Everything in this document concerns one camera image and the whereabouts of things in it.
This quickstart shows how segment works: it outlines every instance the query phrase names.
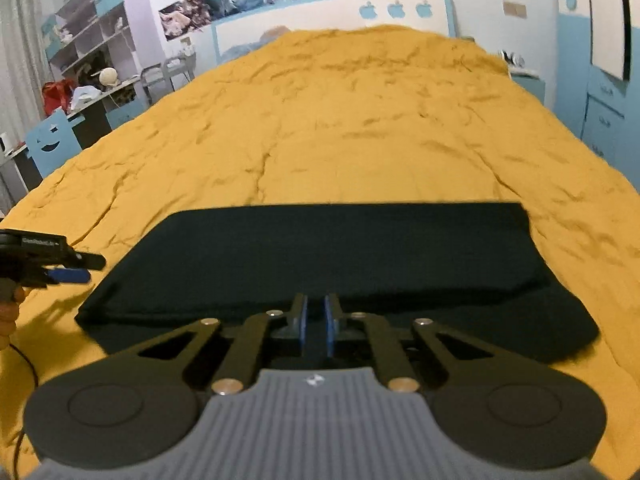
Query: ribbed gray grip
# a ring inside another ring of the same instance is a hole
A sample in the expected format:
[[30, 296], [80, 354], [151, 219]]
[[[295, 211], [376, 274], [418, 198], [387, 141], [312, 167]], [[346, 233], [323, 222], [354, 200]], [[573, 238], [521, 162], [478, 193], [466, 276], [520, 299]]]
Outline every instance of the ribbed gray grip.
[[469, 455], [417, 394], [370, 368], [261, 372], [246, 392], [213, 397], [178, 446], [131, 468], [80, 471], [50, 461], [31, 480], [603, 480], [588, 460], [519, 472]]

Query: metal screw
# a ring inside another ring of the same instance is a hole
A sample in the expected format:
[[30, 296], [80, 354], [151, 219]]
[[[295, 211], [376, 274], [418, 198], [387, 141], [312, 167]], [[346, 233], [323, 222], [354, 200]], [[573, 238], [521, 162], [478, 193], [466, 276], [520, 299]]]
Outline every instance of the metal screw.
[[398, 394], [412, 394], [420, 389], [420, 383], [411, 377], [396, 377], [386, 387]]
[[233, 395], [244, 390], [244, 384], [238, 379], [220, 379], [211, 385], [211, 389], [219, 395]]

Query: black cable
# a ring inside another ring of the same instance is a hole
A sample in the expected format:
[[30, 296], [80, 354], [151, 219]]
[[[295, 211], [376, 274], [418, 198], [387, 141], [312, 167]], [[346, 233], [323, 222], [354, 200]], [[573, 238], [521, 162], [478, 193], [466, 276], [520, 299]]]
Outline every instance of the black cable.
[[[9, 346], [21, 357], [24, 361], [29, 365], [31, 369], [31, 374], [33, 375], [33, 387], [36, 389], [40, 386], [40, 380], [38, 379], [38, 374], [36, 373], [36, 367], [33, 366], [33, 363], [29, 360], [29, 358], [22, 353], [22, 351], [15, 346], [13, 343], [9, 343]], [[24, 428], [20, 430], [18, 434], [18, 439], [15, 441], [15, 449], [14, 449], [14, 480], [20, 480], [18, 476], [18, 460], [20, 459], [20, 447], [22, 446], [22, 441], [24, 439]]]

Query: chair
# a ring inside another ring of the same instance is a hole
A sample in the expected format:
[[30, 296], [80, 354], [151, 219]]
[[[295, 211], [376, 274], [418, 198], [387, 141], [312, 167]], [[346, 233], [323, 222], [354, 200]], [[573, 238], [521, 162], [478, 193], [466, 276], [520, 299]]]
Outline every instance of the chair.
[[187, 81], [191, 82], [195, 78], [195, 67], [195, 53], [191, 56], [181, 54], [180, 56], [169, 57], [162, 63], [146, 67], [140, 74], [140, 79], [142, 80], [142, 87], [145, 89], [149, 106], [153, 104], [153, 98], [151, 97], [151, 91], [149, 89], [151, 86], [164, 83], [165, 87], [170, 89], [170, 92], [175, 92], [172, 77], [184, 74]]
[[73, 127], [84, 121], [82, 115], [69, 121], [62, 108], [27, 133], [25, 142], [36, 168], [43, 178], [82, 151]]

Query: black round pad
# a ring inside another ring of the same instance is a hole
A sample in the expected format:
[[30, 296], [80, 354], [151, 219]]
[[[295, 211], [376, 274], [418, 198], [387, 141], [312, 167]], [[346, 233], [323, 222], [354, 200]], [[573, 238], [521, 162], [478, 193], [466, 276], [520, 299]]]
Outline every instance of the black round pad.
[[24, 427], [38, 456], [64, 465], [98, 470], [149, 460], [178, 444], [198, 420], [198, 402], [185, 384], [58, 379], [31, 396]]
[[584, 384], [453, 384], [431, 403], [456, 444], [509, 468], [543, 470], [591, 456], [606, 425], [604, 406]]
[[80, 424], [103, 428], [124, 424], [143, 408], [142, 396], [130, 386], [98, 384], [76, 392], [69, 413]]
[[543, 426], [562, 412], [562, 402], [552, 391], [533, 384], [496, 388], [489, 394], [487, 407], [504, 424], [521, 428]]

